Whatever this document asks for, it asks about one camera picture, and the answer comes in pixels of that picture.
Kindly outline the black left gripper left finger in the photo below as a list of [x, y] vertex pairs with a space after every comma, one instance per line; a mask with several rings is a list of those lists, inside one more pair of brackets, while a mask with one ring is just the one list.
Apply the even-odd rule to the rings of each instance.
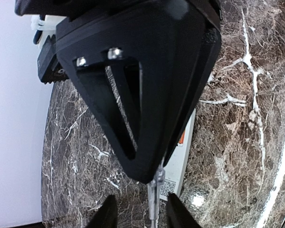
[[109, 195], [86, 228], [116, 228], [118, 209], [115, 195]]

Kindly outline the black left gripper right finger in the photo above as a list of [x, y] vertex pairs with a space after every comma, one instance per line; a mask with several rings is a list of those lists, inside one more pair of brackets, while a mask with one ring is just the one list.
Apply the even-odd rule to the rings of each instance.
[[201, 228], [175, 193], [170, 193], [167, 199], [167, 226], [169, 228]]

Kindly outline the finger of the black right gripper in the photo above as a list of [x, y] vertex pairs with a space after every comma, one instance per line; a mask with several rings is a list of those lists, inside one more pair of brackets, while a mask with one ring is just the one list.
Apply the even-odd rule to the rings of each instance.
[[217, 0], [121, 1], [57, 26], [57, 58], [126, 175], [166, 164], [221, 47]]

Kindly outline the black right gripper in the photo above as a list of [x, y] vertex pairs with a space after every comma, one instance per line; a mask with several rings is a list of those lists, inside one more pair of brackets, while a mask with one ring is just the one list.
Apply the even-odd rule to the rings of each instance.
[[[113, 17], [147, 4], [146, 0], [17, 0], [18, 16], [39, 15], [40, 22], [32, 27], [41, 31], [54, 31], [61, 40], [90, 20]], [[221, 36], [221, 5], [218, 0], [152, 0], [158, 9], [166, 10], [173, 18], [181, 18], [190, 7], [200, 13], [211, 28]]]

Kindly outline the metal tweezers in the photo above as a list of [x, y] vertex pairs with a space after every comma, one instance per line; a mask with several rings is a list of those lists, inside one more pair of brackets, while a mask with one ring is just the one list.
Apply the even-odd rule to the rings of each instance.
[[162, 158], [165, 154], [165, 96], [160, 89], [165, 85], [155, 64], [139, 62], [140, 131], [136, 159], [139, 167], [137, 180], [147, 184], [149, 219], [156, 228], [159, 216], [160, 187], [164, 179]]

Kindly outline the white remote control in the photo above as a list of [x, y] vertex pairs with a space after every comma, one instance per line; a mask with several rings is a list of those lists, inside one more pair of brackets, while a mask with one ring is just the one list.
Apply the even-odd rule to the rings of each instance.
[[191, 140], [196, 116], [194, 109], [191, 117], [185, 128], [185, 139], [182, 147], [176, 146], [169, 162], [164, 167], [165, 179], [160, 188], [160, 199], [167, 201], [169, 193], [175, 193], [178, 197], [181, 193], [181, 188], [184, 180], [185, 170], [190, 153]]

